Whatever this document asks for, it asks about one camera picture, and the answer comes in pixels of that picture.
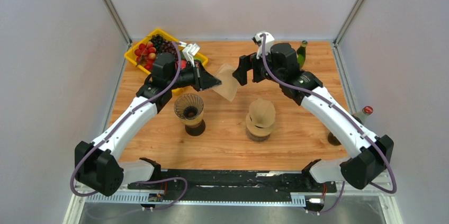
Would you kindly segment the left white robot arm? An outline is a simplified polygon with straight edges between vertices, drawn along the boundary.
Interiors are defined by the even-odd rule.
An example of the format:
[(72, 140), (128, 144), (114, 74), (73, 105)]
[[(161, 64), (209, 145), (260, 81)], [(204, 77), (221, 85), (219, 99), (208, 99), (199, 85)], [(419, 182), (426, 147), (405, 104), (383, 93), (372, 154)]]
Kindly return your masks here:
[(130, 106), (101, 135), (92, 142), (81, 141), (75, 147), (75, 169), (70, 178), (74, 194), (82, 196), (74, 187), (78, 181), (93, 193), (114, 194), (120, 186), (142, 182), (149, 189), (161, 185), (162, 175), (156, 163), (147, 158), (135, 162), (118, 163), (122, 152), (140, 129), (154, 118), (172, 98), (172, 90), (187, 86), (204, 91), (221, 85), (199, 60), (182, 66), (180, 56), (172, 53), (157, 55), (150, 75), (137, 91)]

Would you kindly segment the brown paper filter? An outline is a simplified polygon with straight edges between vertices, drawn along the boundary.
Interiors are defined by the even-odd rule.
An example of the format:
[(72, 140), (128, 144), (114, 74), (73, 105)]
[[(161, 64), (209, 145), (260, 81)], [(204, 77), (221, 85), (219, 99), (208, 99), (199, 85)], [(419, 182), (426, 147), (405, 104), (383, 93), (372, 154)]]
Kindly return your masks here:
[(249, 117), (258, 128), (268, 128), (275, 123), (276, 110), (271, 101), (258, 98), (249, 106)]
[(213, 91), (229, 102), (234, 100), (239, 86), (238, 81), (232, 75), (235, 70), (235, 67), (232, 65), (228, 63), (223, 64), (215, 74), (215, 77), (221, 80), (221, 85), (212, 88)]

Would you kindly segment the clear glass ribbed dripper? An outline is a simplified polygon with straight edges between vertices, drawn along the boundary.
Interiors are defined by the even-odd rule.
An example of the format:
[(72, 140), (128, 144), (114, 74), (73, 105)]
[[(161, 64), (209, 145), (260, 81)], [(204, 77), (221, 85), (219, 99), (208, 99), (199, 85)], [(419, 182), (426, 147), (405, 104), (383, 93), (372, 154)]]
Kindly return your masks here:
[(174, 112), (184, 120), (193, 120), (203, 113), (204, 102), (197, 94), (183, 94), (174, 103)]

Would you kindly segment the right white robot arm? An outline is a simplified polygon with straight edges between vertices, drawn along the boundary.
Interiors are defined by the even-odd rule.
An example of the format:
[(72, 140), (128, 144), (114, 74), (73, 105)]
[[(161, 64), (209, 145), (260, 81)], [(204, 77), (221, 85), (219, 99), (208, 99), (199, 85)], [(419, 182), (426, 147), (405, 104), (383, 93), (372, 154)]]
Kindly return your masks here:
[(392, 173), (392, 139), (388, 135), (379, 137), (359, 123), (313, 73), (300, 69), (297, 53), (289, 43), (274, 44), (264, 57), (258, 58), (256, 53), (241, 56), (232, 74), (241, 86), (247, 84), (249, 70), (253, 72), (254, 83), (265, 79), (277, 82), (285, 96), (321, 121), (349, 156), (348, 159), (319, 159), (310, 163), (306, 168), (309, 172), (302, 177), (307, 190), (315, 191), (325, 182), (346, 181), (359, 190), (370, 184), (386, 193), (397, 191), (393, 174), (390, 175), (390, 190), (373, 182), (384, 170)]

